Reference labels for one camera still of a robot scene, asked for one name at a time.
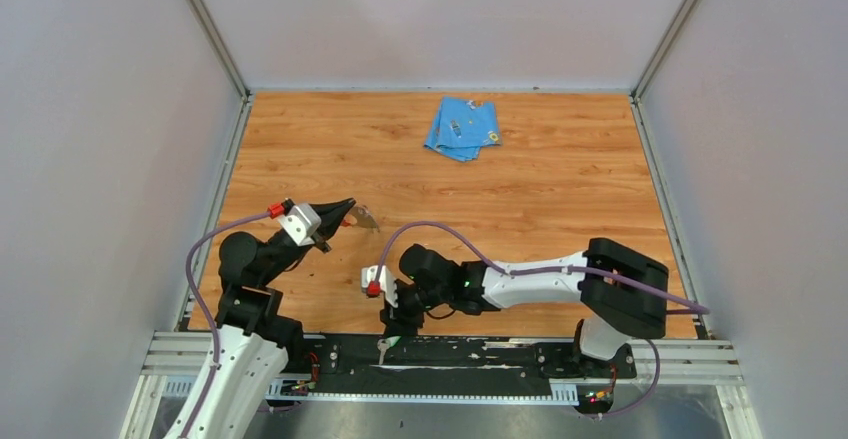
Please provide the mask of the metal keyring plate with spring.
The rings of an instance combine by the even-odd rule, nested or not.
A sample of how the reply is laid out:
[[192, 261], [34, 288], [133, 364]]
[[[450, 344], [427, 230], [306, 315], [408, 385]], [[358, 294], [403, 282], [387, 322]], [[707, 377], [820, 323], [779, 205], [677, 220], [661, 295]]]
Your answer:
[[356, 205], [351, 208], [343, 219], [341, 225], [343, 227], [357, 227], [371, 231], [378, 231], [380, 226], [370, 212], [370, 210], [361, 205]]

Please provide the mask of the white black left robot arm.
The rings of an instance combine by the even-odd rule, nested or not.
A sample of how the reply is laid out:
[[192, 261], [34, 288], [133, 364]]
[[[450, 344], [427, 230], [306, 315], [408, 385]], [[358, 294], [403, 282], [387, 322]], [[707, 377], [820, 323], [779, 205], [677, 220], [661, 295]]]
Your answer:
[[[190, 292], [207, 320], [211, 339], [204, 362], [169, 438], [241, 438], [264, 408], [272, 380], [309, 358], [300, 321], [280, 315], [281, 291], [271, 282], [295, 269], [307, 253], [330, 251], [330, 239], [355, 208], [353, 198], [310, 204], [290, 199], [205, 233], [186, 256]], [[211, 310], [193, 275], [194, 257], [216, 235], [222, 294]]]

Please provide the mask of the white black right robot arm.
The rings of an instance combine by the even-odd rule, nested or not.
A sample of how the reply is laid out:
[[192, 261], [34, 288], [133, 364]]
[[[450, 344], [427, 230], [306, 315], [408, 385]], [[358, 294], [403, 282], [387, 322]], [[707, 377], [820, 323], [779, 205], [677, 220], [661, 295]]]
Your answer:
[[628, 340], [666, 335], [666, 302], [653, 292], [666, 291], [668, 268], [608, 238], [590, 239], [581, 252], [525, 263], [457, 263], [414, 244], [402, 254], [399, 268], [404, 280], [386, 266], [361, 271], [363, 292], [384, 301], [380, 320], [391, 343], [417, 335], [425, 316], [440, 306], [479, 316], [518, 305], [581, 303], [592, 314], [578, 324], [571, 362], [592, 377]]

